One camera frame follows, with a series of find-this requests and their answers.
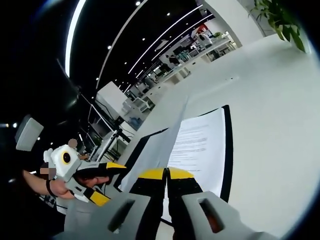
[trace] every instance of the led strip light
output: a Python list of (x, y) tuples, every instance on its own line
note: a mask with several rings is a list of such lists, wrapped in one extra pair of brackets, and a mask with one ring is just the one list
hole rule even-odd
[(169, 44), (167, 44), (157, 55), (154, 56), (154, 58), (152, 58), (151, 61), (155, 60), (156, 57), (159, 56), (159, 54), (161, 54), (170, 44), (172, 44), (175, 40), (177, 40), (181, 35), (183, 35), (185, 32), (189, 31), (190, 29), (192, 29), (195, 25), (199, 24), (200, 22), (202, 22), (203, 20), (209, 18), (213, 16), (213, 14), (210, 14), (208, 16), (206, 16), (205, 18), (201, 19), (200, 21), (198, 21), (197, 23), (193, 24), (191, 27), (189, 27), (187, 30), (185, 30), (183, 33), (181, 33), (179, 36), (177, 36), (175, 39), (173, 39)]
[(186, 15), (184, 15), (183, 17), (181, 17), (178, 21), (176, 21), (174, 24), (172, 24), (167, 30), (165, 30), (149, 47), (148, 49), (141, 55), (141, 57), (139, 57), (139, 59), (136, 61), (136, 63), (132, 66), (132, 68), (130, 69), (130, 71), (128, 72), (128, 74), (130, 74), (132, 72), (132, 70), (135, 68), (135, 66), (138, 64), (138, 62), (143, 58), (143, 56), (150, 50), (150, 48), (152, 48), (153, 45), (156, 44), (156, 42), (163, 36), (166, 34), (166, 32), (168, 32), (171, 28), (173, 28), (177, 23), (179, 23), (182, 19), (184, 19), (185, 17), (187, 17), (188, 15), (192, 14), (194, 11), (196, 11), (197, 9), (201, 8), (203, 6), (203, 4), (197, 6), (195, 9), (193, 9), (192, 11), (188, 12)]

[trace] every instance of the black ceiling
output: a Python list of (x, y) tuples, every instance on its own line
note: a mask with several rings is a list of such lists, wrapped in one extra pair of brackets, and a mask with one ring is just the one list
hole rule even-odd
[[(96, 94), (96, 78), (108, 54), (108, 46), (113, 44), (126, 20), (137, 9), (135, 2), (87, 0), (82, 9), (71, 49), (70, 78), (89, 99)], [(2, 7), (2, 11), (14, 14), (10, 17), (2, 15), (2, 22), (7, 24), (2, 27), (5, 37), (2, 42), (0, 124), (19, 123), (25, 115), (31, 114), (44, 126), (41, 141), (28, 155), (37, 161), (24, 162), (30, 169), (42, 161), (39, 156), (50, 147), (50, 142), (65, 144), (77, 134), (79, 126), (76, 123), (86, 121), (88, 117), (89, 106), (77, 99), (77, 93), (57, 62), (59, 60), (64, 67), (69, 26), (77, 4), (78, 0), (33, 0), (19, 4), (6, 1)], [(118, 79), (118, 83), (125, 82), (123, 88), (135, 83), (135, 73), (152, 64), (154, 50), (161, 40), (128, 74), (130, 68), (158, 36), (196, 6), (195, 0), (146, 2), (111, 50), (99, 88), (114, 79)], [(161, 39), (175, 38), (202, 18), (196, 10)], [(0, 128), (0, 149), (14, 148), (15, 133), (16, 129)]]
[[(70, 75), (78, 84), (86, 89), (96, 86), (96, 78), (109, 51), (107, 47), (112, 45), (128, 17), (137, 8), (135, 2), (87, 1), (84, 5), (71, 49)], [(194, 11), (171, 28), (128, 74), (135, 62), (166, 29), (197, 6), (195, 0), (148, 0), (134, 15), (111, 50), (99, 89), (115, 79), (118, 80), (116, 83), (124, 82), (121, 85), (123, 90), (129, 84), (134, 84), (135, 73), (152, 65), (151, 59), (161, 39), (169, 40), (170, 36), (174, 39), (201, 20), (203, 16), (200, 11)]]

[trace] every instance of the cable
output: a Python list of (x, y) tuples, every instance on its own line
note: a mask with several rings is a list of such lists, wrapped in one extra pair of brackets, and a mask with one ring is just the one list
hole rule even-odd
[(118, 137), (116, 137), (116, 152), (118, 152), (118, 146), (119, 146)]
[(128, 131), (128, 130), (125, 130), (122, 126), (119, 126), (123, 131), (126, 131), (126, 132), (128, 132), (128, 133), (130, 133), (130, 134), (132, 134), (132, 135), (135, 135), (134, 133), (132, 133), (132, 132), (130, 132), (130, 131)]
[(111, 113), (109, 112), (109, 109), (108, 109), (105, 105), (103, 105), (100, 101), (98, 101), (98, 100), (96, 100), (96, 101), (97, 101), (98, 103), (100, 103), (102, 106), (105, 107), (105, 109), (106, 109), (106, 111), (108, 112), (110, 118), (115, 122), (116, 120), (112, 117)]
[(60, 205), (58, 205), (58, 204), (57, 204), (57, 199), (56, 199), (56, 198), (55, 198), (55, 202), (54, 202), (54, 203), (52, 203), (52, 202), (50, 202), (50, 201), (46, 200), (46, 199), (45, 199), (44, 197), (42, 197), (41, 195), (39, 196), (39, 198), (40, 198), (40, 199), (43, 199), (43, 202), (44, 202), (44, 203), (46, 203), (46, 204), (47, 204), (47, 203), (52, 204), (52, 205), (53, 205), (53, 207), (55, 207), (55, 206), (56, 206), (56, 207), (60, 207), (60, 208), (63, 208), (63, 209), (68, 209), (68, 208), (67, 208), (67, 207), (65, 207), (65, 206), (60, 206)]

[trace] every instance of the person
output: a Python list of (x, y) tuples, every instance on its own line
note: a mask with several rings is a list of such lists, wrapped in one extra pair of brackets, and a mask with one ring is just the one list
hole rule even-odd
[(166, 63), (162, 63), (162, 65), (159, 68), (165, 74), (171, 71), (171, 68)]
[(174, 65), (179, 65), (180, 64), (179, 60), (174, 55), (171, 55), (171, 56), (165, 55), (165, 56), (166, 56), (167, 59), (169, 59), (169, 62), (171, 64), (174, 64)]
[(205, 48), (209, 48), (212, 46), (211, 39), (202, 30), (199, 32), (198, 40), (200, 44), (202, 44)]
[[(45, 180), (37, 177), (26, 170), (22, 171), (22, 175), (28, 186), (37, 194), (40, 195), (51, 195), (50, 191), (57, 197), (62, 199), (74, 199), (70, 190), (66, 187), (66, 183), (57, 178), (54, 180)], [(94, 177), (91, 179), (78, 179), (80, 183), (86, 185), (87, 187), (94, 187), (98, 184), (104, 184), (109, 181), (109, 177)]]

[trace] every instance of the white table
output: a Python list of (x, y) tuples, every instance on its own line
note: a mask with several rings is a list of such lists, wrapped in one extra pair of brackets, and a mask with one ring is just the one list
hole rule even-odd
[(168, 75), (160, 78), (158, 84), (146, 92), (142, 99), (148, 97), (155, 105), (161, 100), (165, 92), (180, 81), (189, 77), (190, 73), (199, 68), (205, 68), (211, 63), (207, 56), (213, 50), (231, 42), (228, 36), (218, 39), (211, 47), (200, 52), (197, 56), (189, 59), (184, 64), (180, 64)]
[(175, 122), (186, 95), (185, 118), (229, 105), (229, 204), (254, 230), (282, 237), (303, 216), (320, 180), (320, 71), (314, 58), (272, 35), (195, 70), (165, 93), (119, 163), (142, 137)]

